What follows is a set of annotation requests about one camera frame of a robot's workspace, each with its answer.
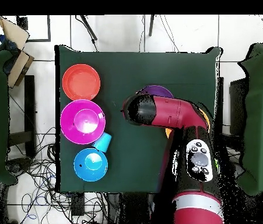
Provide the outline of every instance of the yellow object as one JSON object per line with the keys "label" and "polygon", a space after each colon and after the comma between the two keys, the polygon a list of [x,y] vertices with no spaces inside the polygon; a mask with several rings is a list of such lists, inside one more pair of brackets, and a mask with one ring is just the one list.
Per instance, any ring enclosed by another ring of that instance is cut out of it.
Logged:
{"label": "yellow object", "polygon": [[167,136],[167,138],[169,138],[170,133],[171,133],[171,129],[166,128],[166,136]]}
{"label": "yellow object", "polygon": [[[210,132],[210,121],[209,121],[209,118],[208,116],[204,113],[204,111],[202,111],[201,109],[199,109],[201,114],[203,115],[203,117],[205,118],[206,122],[207,122],[207,128],[208,128],[208,133]],[[170,136],[170,133],[171,133],[171,129],[168,129],[166,128],[166,136],[167,138],[169,138]]]}

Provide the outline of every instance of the purple plate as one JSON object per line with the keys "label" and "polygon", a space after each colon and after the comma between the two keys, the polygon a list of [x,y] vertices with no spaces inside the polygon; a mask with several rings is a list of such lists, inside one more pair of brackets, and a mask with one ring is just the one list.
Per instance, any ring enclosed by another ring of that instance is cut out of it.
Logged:
{"label": "purple plate", "polygon": [[61,113],[63,135],[76,144],[96,141],[105,126],[106,118],[102,109],[90,100],[74,100]]}
{"label": "purple plate", "polygon": [[141,89],[138,93],[147,93],[149,95],[156,95],[168,98],[174,98],[173,94],[165,87],[158,85],[150,85]]}

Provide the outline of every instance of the table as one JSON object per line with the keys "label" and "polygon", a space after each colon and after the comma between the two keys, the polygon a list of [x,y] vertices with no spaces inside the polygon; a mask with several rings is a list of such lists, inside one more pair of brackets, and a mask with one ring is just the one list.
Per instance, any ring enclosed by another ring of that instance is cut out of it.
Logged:
{"label": "table", "polygon": [[76,154],[90,145],[68,141],[57,128],[59,143],[60,192],[157,192],[157,180],[167,138],[164,129],[127,123],[120,112],[124,100],[146,85],[161,85],[174,97],[203,103],[214,115],[216,57],[208,53],[76,52],[55,46],[56,99],[60,98],[57,123],[62,109],[71,102],[62,90],[62,76],[74,64],[88,64],[99,74],[101,88],[93,99],[106,115],[105,132],[112,135],[106,153],[108,170],[97,182],[82,181],[73,170]]}

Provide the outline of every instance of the blue cup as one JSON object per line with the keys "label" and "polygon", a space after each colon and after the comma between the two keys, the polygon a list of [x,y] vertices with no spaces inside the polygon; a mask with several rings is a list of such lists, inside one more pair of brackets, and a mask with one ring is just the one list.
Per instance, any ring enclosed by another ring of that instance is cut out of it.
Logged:
{"label": "blue cup", "polygon": [[110,144],[110,140],[111,140],[111,135],[108,133],[102,133],[101,137],[98,138],[94,143],[93,143],[93,147],[98,149],[99,151],[102,151],[104,153],[106,153],[107,148]]}
{"label": "blue cup", "polygon": [[73,165],[76,175],[88,182],[100,180],[108,168],[105,154],[94,148],[80,151],[76,155]]}

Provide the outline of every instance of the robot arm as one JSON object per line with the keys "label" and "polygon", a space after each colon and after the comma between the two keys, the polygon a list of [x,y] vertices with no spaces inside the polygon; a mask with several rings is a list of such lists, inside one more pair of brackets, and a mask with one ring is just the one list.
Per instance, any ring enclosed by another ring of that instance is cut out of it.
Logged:
{"label": "robot arm", "polygon": [[[134,125],[174,129],[158,197],[174,205],[174,224],[223,224],[208,125],[199,109],[180,99],[137,94],[125,101],[123,113]],[[156,212],[164,210],[157,204]]]}

